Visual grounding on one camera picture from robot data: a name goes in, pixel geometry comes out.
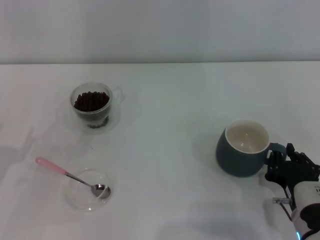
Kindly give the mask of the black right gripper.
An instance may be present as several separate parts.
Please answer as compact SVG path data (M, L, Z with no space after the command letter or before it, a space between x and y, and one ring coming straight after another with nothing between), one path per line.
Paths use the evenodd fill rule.
M280 178L280 186L288 187L293 191L301 182L318 182L320 178L320 166L313 163L303 152L295 151L292 143L286 145L286 154L289 160L284 161L284 155L279 151L272 151L267 160L267 181L277 181Z

